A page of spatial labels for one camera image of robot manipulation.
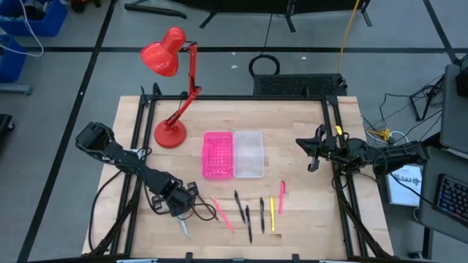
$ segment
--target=lamp base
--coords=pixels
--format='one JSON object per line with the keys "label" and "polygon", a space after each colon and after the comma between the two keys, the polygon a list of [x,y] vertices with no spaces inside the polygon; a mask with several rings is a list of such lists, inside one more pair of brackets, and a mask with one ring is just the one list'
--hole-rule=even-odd
{"label": "lamp base", "polygon": [[170,128],[167,127],[166,121],[162,121],[154,130],[154,139],[163,148],[175,148],[181,145],[186,136],[187,130],[180,121],[176,121]]}

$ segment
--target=black pen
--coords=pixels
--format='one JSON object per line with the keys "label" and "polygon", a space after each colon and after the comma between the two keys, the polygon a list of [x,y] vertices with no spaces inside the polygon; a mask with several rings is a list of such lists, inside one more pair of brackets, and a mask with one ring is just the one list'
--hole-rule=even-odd
{"label": "black pen", "polygon": [[265,204],[263,204],[263,199],[260,197],[260,218],[262,221],[262,233],[265,234],[265,219],[263,218],[263,211],[265,211]]}
{"label": "black pen", "polygon": [[246,216],[247,216],[247,227],[249,228],[249,240],[252,244],[252,228],[250,227],[250,213],[249,213],[249,206],[246,207]]}
{"label": "black pen", "polygon": [[237,202],[237,206],[239,206],[239,211],[241,211],[242,221],[245,224],[246,218],[244,217],[244,211],[242,210],[241,201],[239,200],[239,195],[237,194],[237,191],[234,191],[234,198],[235,198],[235,201]]}

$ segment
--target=yellow pen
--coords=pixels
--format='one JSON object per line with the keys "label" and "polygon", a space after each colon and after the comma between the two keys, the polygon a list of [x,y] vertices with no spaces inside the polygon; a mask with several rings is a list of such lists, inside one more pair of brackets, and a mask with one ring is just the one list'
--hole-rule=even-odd
{"label": "yellow pen", "polygon": [[271,231],[275,232],[275,199],[270,197]]}

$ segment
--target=floor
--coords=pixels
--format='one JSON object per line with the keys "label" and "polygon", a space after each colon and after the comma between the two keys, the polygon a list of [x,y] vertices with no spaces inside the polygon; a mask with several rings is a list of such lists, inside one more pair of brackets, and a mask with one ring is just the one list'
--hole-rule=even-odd
{"label": "floor", "polygon": [[[57,170],[29,260],[80,255],[102,165],[79,152],[70,138],[89,121],[111,125],[118,98],[139,94],[141,85],[150,91],[157,81],[164,94],[186,90],[185,74],[163,78],[146,69],[138,53],[140,47],[161,39],[171,26],[183,27],[188,38],[201,47],[262,47],[270,17],[219,14],[200,29],[207,12],[157,2],[185,12],[189,18],[182,20],[126,11],[123,5],[128,1],[104,0],[101,8],[88,5],[83,14],[70,10],[57,37],[39,38],[45,54],[26,59],[18,82],[31,84],[33,94],[0,96],[0,112],[13,115],[16,123],[1,147],[0,262],[17,260],[46,180],[54,178]],[[428,5],[442,30],[434,26]],[[383,93],[409,95],[442,74],[450,63],[447,50],[457,56],[468,52],[464,33],[467,9],[465,0],[372,0],[368,13],[373,27],[366,25],[361,14],[356,15],[347,42],[354,49],[345,53],[343,75],[348,94],[358,97],[367,119],[380,119]],[[297,32],[290,33],[284,18],[274,15],[268,47],[310,47],[304,53],[286,49],[274,53],[281,61],[282,73],[335,72],[337,47],[349,17],[350,12],[295,15],[292,20]],[[37,50],[30,37],[18,37],[17,41]],[[247,66],[258,52],[231,52],[229,48],[206,51],[198,60],[198,83],[204,94],[252,94],[253,80]],[[181,56],[181,72],[187,68],[188,57]],[[255,70],[268,74],[274,68],[259,61]],[[407,103],[407,98],[389,98],[384,115]],[[431,108],[429,114],[438,110]],[[435,120],[420,125],[408,137],[419,140]],[[387,120],[389,127],[402,132],[416,123],[409,107]],[[438,129],[439,123],[429,135]],[[409,251],[420,250],[423,227],[412,219],[412,209],[387,205],[385,189],[382,203],[395,255],[405,257]],[[435,260],[461,262],[467,256],[467,244],[435,234]]]}

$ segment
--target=wooden tabletop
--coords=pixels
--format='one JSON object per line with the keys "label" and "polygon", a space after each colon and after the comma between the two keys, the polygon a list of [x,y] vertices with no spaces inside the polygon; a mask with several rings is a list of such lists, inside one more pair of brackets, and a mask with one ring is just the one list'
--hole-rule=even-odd
{"label": "wooden tabletop", "polygon": [[[116,141],[129,148],[135,124],[138,96],[121,97],[113,131]],[[156,102],[154,127],[177,110],[179,101]],[[355,97],[340,97],[339,108],[343,127],[351,137],[365,139],[358,102]],[[330,107],[331,120],[334,121]],[[143,116],[139,142],[143,141],[146,116]],[[201,221],[196,216],[186,220],[190,240],[179,221],[170,216],[155,215],[144,197],[140,197],[132,257],[182,258],[193,252],[194,258],[346,259],[339,206],[331,187],[332,169],[322,160],[320,168],[307,171],[311,159],[295,144],[296,138],[310,138],[322,123],[320,102],[307,101],[194,101],[182,115],[187,138],[175,149],[159,147],[150,139],[153,153],[147,165],[168,171],[184,181],[195,181],[200,195],[212,204],[210,194],[219,202],[235,233],[224,221]],[[265,149],[265,177],[260,179],[204,180],[201,175],[201,152],[206,132],[260,131]],[[116,168],[105,165],[99,186],[115,174]],[[370,167],[362,170],[373,175]],[[96,245],[116,219],[124,176],[117,178],[102,193],[94,214],[92,240]],[[393,253],[377,184],[356,175],[355,188],[361,217],[375,240]],[[277,213],[281,181],[286,183],[284,211]],[[234,200],[234,190],[245,208],[251,211],[253,243],[250,244],[246,225],[242,222]],[[269,196],[275,197],[275,232],[271,231]],[[260,197],[265,201],[265,234],[260,227]],[[197,209],[202,216],[210,214],[204,207]],[[353,248],[359,254],[355,230],[350,222]],[[119,251],[123,251],[127,225],[123,228]],[[88,252],[85,242],[83,252]]]}

